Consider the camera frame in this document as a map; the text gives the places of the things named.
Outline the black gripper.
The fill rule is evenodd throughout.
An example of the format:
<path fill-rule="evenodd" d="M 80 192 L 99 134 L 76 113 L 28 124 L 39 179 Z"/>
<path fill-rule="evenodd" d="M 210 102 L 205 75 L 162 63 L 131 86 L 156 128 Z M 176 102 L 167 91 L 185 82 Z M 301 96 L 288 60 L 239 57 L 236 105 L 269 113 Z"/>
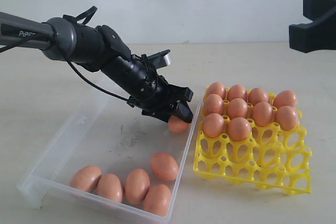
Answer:
<path fill-rule="evenodd" d="M 136 99 L 130 96 L 128 105 L 140 108 L 142 115 L 166 123 L 171 115 L 185 123 L 191 123 L 194 115 L 187 102 L 191 102 L 193 95 L 190 88 L 169 84 L 163 76 L 158 76 L 156 89 L 149 97 Z"/>

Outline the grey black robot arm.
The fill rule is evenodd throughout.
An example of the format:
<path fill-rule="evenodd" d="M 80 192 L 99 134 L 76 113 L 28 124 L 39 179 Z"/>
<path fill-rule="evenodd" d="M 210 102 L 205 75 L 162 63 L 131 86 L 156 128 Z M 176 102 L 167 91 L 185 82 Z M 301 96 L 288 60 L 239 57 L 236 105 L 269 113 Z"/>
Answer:
<path fill-rule="evenodd" d="M 143 115 L 164 122 L 175 116 L 191 123 L 188 103 L 193 91 L 169 84 L 157 72 L 170 64 L 169 50 L 133 54 L 109 26 L 88 26 L 96 11 L 91 7 L 76 17 L 63 15 L 44 23 L 1 13 L 1 51 L 34 48 L 72 69 L 100 71 L 128 94 L 126 103 L 140 108 Z M 302 12 L 309 23 L 289 26 L 290 48 L 304 53 L 335 50 L 335 0 L 303 0 Z"/>

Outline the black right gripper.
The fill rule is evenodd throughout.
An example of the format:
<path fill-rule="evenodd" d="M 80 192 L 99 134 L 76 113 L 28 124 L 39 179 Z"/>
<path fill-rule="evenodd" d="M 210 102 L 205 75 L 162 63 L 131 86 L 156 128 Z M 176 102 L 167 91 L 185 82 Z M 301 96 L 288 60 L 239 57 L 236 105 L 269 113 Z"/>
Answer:
<path fill-rule="evenodd" d="M 303 53 L 335 50 L 334 7 L 335 0 L 302 0 L 302 14 L 313 22 L 289 26 L 289 47 Z"/>

